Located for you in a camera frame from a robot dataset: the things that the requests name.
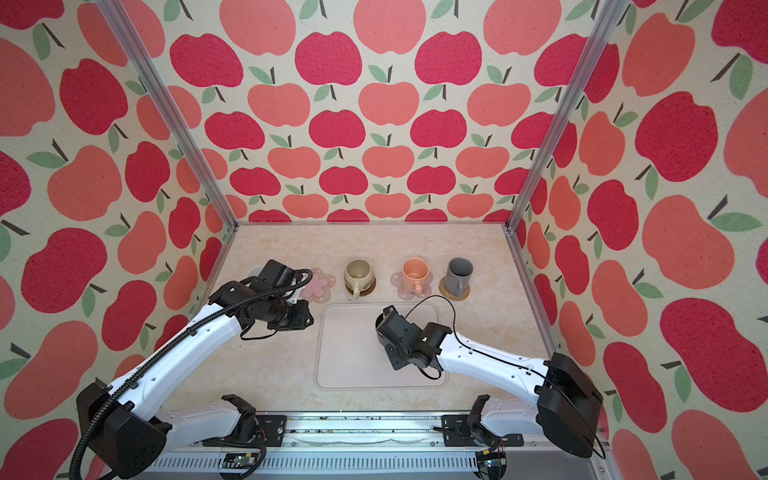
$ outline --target woven coaster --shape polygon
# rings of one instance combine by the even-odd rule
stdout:
[[[469,288],[470,288],[470,286],[467,285],[467,290],[464,290],[464,295],[462,295],[461,297],[453,296],[450,293],[445,291],[445,277],[443,277],[443,278],[440,279],[440,286],[439,286],[439,288],[440,288],[440,293],[442,293],[442,295],[445,298],[447,298],[448,300],[451,300],[453,302],[461,302],[462,300],[466,300],[466,298],[469,296]]]
[[[363,292],[360,292],[360,296],[366,296],[369,293],[371,293],[376,288],[376,277],[373,277],[373,283],[371,283],[371,286],[368,287],[368,290],[365,290]],[[349,295],[354,295],[355,291],[350,289],[348,286],[346,286],[346,291],[349,292]]]

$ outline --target flower-shaped coaster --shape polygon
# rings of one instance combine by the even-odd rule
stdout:
[[[392,274],[392,276],[389,278],[389,282],[397,287],[397,296],[400,297],[401,300],[410,300],[416,295],[416,292],[413,290],[408,290],[403,284],[402,284],[402,272],[395,272]],[[430,295],[432,295],[432,288],[429,286],[429,284],[432,282],[432,272],[429,272],[429,275],[423,280],[424,285],[422,286],[422,294],[418,295],[418,298],[426,298]]]
[[[319,268],[312,269],[312,279],[301,291],[301,298],[315,303],[325,303],[331,298],[331,288],[336,285],[333,275],[326,275]]]

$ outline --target green leaf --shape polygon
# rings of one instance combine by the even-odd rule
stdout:
[[[581,0],[565,17],[566,20],[575,20],[576,18],[583,17],[585,13],[589,12],[594,5],[595,0]]]
[[[118,128],[112,125],[112,128],[107,132],[107,140],[109,141],[109,149],[112,153],[118,151],[120,147],[120,135],[118,135]]]
[[[427,158],[429,155],[432,155],[433,153],[435,153],[434,147],[427,148],[421,154],[419,154],[419,160],[423,158]]]
[[[599,260],[600,254],[603,253],[603,239],[600,237],[600,234],[598,233],[594,238],[594,256]]]
[[[554,94],[558,93],[558,89],[560,87],[550,87],[544,90],[538,97],[536,97],[536,100],[534,100],[534,103],[541,103],[543,101],[547,101],[550,98],[554,97]]]
[[[96,293],[94,289],[89,286],[85,287],[83,296],[80,298],[80,305],[83,307],[83,313],[85,316],[91,316],[96,306]]]
[[[0,363],[0,380],[16,375],[27,364],[27,359],[10,359]]]
[[[38,58],[45,60],[51,54],[51,39],[45,31],[45,27],[40,24],[32,29],[32,43],[35,44],[35,50]]]
[[[371,134],[371,138],[382,147],[386,147],[386,139],[379,134]]]
[[[67,162],[57,154],[52,154],[47,151],[35,152],[27,157],[27,160],[39,167],[45,168],[59,168],[63,167]]]
[[[286,142],[286,139],[279,136],[279,135],[270,135],[270,138],[273,142],[280,145],[283,148],[288,148],[288,142]]]
[[[270,74],[266,73],[261,68],[248,67],[248,70],[250,70],[250,73],[252,73],[261,83],[268,85],[272,84],[272,77],[270,77]]]
[[[626,127],[627,125],[635,121],[636,118],[637,118],[637,114],[635,112],[628,111],[625,114],[621,114],[621,116],[618,119],[616,119],[616,126]]]
[[[500,84],[504,81],[504,75],[502,75],[502,71],[499,70],[497,67],[494,67],[493,65],[489,65],[485,68],[485,70],[488,72],[488,76],[490,77],[491,81],[496,84]]]
[[[315,96],[313,97],[313,101],[321,101],[325,97],[328,96],[328,94],[331,93],[331,86],[330,85],[323,85],[322,87],[318,88],[315,92]]]
[[[318,5],[320,5],[319,0],[304,0],[304,5],[301,5],[301,11],[299,11],[299,20],[307,20],[315,15]]]
[[[740,55],[730,69],[730,93],[739,100],[744,99],[746,91],[752,81],[752,59],[746,55]]]
[[[0,262],[5,260],[11,252],[11,234],[5,225],[0,224]]]
[[[584,96],[584,100],[581,101],[581,120],[587,120],[587,113],[589,113],[589,100]]]
[[[632,35],[634,30],[634,23],[637,20],[637,7],[634,3],[629,4],[629,10],[627,10],[627,17],[624,19],[624,28],[629,35]]]
[[[677,390],[680,400],[685,403],[690,395],[690,375],[682,365],[674,371],[674,389]]]
[[[146,350],[148,343],[149,343],[149,329],[147,327],[144,327],[141,329],[141,335],[139,335],[139,345],[141,345],[141,349]]]
[[[528,158],[531,156],[532,151],[533,151],[533,148],[523,150],[519,154],[515,155],[515,158],[513,158],[512,161],[518,161],[518,160],[522,160],[523,158]]]
[[[619,398],[618,393],[614,394],[613,406],[614,406],[614,416],[616,417],[616,423],[619,423],[621,421],[621,416],[624,414],[624,406],[621,405],[621,399]]]
[[[714,0],[695,0],[695,2],[688,5],[688,8],[685,9],[685,12],[683,12],[677,21],[680,23],[690,22],[701,15],[704,10],[707,10],[707,7],[712,5],[712,2],[714,2]]]
[[[440,18],[450,12],[451,8],[453,8],[454,1],[455,0],[440,0],[435,6],[435,9],[432,10],[432,18]]]
[[[179,12],[181,12],[179,0],[166,0],[163,6],[163,20],[172,22],[179,17]]]
[[[376,80],[384,84],[386,83],[386,73],[381,68],[375,65],[368,65],[368,70],[371,72],[371,75],[373,75],[373,77]]]
[[[214,98],[216,98],[216,88],[215,87],[208,87],[205,90],[203,90],[203,103],[209,104],[210,102],[214,101]]]
[[[591,323],[587,325],[587,330],[589,330],[589,333],[592,334],[592,336],[596,339],[605,339],[605,334],[602,330],[600,330],[600,327],[597,325],[592,325]]]
[[[645,174],[645,194],[651,200],[656,197],[656,189],[659,187],[659,173],[655,168],[651,167],[647,174]]]
[[[485,139],[478,134],[472,134],[472,141],[475,142],[475,145],[478,147],[485,146]]]
[[[424,95],[424,100],[432,100],[434,97],[440,95],[440,92],[442,92],[442,85],[435,85],[427,90],[427,94]]]
[[[170,278],[170,272],[168,270],[163,270],[162,272],[158,273],[157,276],[154,278],[155,282],[165,282]]]
[[[125,82],[125,86],[130,88],[136,95],[146,95],[147,91],[137,81],[129,80]]]
[[[110,237],[124,237],[126,233],[128,233],[128,227],[122,223],[112,225],[111,227],[104,230],[104,235],[109,235]]]
[[[655,285],[651,285],[650,283],[645,282],[639,282],[635,283],[634,289],[637,290],[637,292],[646,297],[646,298],[663,298],[664,295],[662,295],[661,290],[656,288]]]
[[[718,215],[712,224],[724,232],[746,232],[763,226],[755,217],[738,213]]]

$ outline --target patterned fabric wall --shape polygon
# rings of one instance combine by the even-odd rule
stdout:
[[[182,111],[202,104],[192,134],[227,160],[235,214],[278,222],[506,220],[598,13],[579,0],[150,5],[168,45],[152,55],[191,93]],[[618,57],[602,68],[612,84]]]
[[[125,5],[166,51],[162,21]],[[187,322],[224,232],[94,3],[0,2],[0,24],[0,478],[49,480],[77,392]]]
[[[760,0],[636,0],[518,225],[625,480],[768,475],[766,38]]]

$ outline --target orange mug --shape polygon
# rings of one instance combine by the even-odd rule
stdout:
[[[417,296],[422,294],[422,288],[426,286],[426,278],[429,275],[429,265],[420,258],[408,259],[402,265],[402,285],[416,292]]]

